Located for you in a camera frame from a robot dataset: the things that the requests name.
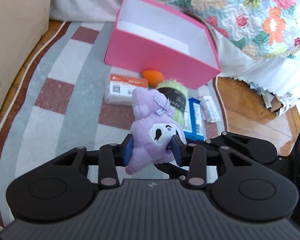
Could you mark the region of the blue white box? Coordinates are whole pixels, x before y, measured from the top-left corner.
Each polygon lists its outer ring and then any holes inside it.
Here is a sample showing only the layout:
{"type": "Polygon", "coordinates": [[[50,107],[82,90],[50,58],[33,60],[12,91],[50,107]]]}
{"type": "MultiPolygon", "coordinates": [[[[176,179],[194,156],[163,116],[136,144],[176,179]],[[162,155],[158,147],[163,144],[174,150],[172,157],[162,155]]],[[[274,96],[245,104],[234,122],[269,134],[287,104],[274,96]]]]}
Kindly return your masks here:
{"type": "Polygon", "coordinates": [[[184,112],[183,131],[186,139],[204,140],[204,124],[200,101],[188,98],[184,112]]]}

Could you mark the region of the white printed packet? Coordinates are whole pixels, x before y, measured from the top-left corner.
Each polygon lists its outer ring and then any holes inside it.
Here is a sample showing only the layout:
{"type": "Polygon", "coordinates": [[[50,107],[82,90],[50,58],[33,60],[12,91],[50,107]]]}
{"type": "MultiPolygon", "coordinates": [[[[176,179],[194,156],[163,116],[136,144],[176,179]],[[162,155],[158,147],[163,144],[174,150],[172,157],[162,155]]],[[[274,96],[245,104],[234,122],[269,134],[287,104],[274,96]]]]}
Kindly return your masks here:
{"type": "Polygon", "coordinates": [[[221,121],[221,115],[216,107],[216,104],[210,95],[201,96],[200,104],[203,108],[206,120],[208,123],[215,123],[221,121]]]}

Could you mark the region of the purple plush toy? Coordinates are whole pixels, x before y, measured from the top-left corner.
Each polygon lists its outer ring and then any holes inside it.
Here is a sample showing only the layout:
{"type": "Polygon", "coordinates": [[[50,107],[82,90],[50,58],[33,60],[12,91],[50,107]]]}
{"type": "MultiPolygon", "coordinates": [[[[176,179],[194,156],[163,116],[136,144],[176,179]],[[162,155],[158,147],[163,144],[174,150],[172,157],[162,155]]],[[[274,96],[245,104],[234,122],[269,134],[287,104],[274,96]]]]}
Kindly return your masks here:
{"type": "Polygon", "coordinates": [[[156,89],[138,87],[132,91],[135,121],[130,132],[134,146],[126,173],[133,175],[149,164],[170,163],[174,160],[171,139],[179,136],[186,143],[182,127],[173,120],[174,109],[166,96],[156,89]]]}

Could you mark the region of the green yarn ball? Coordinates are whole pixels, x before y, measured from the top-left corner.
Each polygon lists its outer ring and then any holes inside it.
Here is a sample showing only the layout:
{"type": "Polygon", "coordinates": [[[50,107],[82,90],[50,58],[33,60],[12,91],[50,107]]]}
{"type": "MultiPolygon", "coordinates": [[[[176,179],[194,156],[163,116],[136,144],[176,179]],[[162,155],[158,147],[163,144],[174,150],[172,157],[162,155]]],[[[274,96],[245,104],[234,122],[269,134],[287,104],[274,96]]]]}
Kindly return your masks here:
{"type": "Polygon", "coordinates": [[[188,98],[187,88],[176,80],[165,80],[156,86],[156,89],[170,100],[174,109],[173,119],[180,125],[184,125],[184,113],[188,98]]]}

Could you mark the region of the orange makeup sponge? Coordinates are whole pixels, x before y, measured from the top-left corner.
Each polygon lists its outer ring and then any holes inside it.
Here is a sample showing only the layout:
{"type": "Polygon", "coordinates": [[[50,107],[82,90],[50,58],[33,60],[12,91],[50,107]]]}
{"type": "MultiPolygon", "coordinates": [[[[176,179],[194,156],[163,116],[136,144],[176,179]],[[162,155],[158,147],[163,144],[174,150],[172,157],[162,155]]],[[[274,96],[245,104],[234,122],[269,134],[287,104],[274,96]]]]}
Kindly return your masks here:
{"type": "Polygon", "coordinates": [[[148,69],[142,72],[142,77],[148,82],[161,83],[164,80],[163,74],[158,70],[148,69]]]}

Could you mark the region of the pink cardboard box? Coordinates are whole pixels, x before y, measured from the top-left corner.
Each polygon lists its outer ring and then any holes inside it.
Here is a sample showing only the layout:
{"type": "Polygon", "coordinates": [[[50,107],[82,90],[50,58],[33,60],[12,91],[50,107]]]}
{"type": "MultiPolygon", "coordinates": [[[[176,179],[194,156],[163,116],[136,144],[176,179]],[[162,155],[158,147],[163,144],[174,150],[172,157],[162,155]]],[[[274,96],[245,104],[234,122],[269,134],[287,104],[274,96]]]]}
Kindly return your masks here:
{"type": "Polygon", "coordinates": [[[208,27],[155,0],[123,0],[104,61],[139,73],[158,70],[192,89],[222,71],[208,27]]]}

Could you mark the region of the floral quilt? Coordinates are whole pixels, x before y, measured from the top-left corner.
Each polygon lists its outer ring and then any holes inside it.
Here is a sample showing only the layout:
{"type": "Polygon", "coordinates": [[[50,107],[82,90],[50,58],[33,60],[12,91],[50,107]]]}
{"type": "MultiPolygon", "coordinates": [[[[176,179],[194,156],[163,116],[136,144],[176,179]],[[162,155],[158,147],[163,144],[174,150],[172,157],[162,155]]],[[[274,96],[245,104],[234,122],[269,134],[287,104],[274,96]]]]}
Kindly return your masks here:
{"type": "Polygon", "coordinates": [[[157,0],[189,9],[251,57],[300,49],[300,0],[157,0]]]}

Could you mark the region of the white bed skirt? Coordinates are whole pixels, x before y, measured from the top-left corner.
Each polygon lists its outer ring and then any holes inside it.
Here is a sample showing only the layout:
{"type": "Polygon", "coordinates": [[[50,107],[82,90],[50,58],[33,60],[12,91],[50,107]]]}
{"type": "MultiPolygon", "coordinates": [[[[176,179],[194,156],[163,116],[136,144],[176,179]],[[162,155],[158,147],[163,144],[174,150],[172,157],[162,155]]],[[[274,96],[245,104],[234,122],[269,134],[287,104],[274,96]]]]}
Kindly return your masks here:
{"type": "MultiPolygon", "coordinates": [[[[51,0],[50,18],[60,21],[113,22],[122,1],[51,0]]],[[[196,16],[189,9],[162,3],[196,16]]],[[[196,17],[207,23],[202,17],[196,17]]],[[[296,104],[300,98],[300,49],[289,55],[251,57],[211,25],[210,28],[217,42],[223,77],[254,83],[275,94],[282,103],[280,113],[285,113],[296,104]]]]}

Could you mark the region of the beige cabinet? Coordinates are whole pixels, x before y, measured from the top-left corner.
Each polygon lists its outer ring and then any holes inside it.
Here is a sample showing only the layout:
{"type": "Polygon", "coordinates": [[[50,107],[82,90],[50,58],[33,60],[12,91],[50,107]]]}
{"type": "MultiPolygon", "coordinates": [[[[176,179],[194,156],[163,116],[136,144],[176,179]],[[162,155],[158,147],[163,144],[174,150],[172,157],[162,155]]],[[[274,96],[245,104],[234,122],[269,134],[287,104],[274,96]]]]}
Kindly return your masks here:
{"type": "Polygon", "coordinates": [[[49,27],[50,0],[0,0],[0,109],[19,69],[49,27]]]}

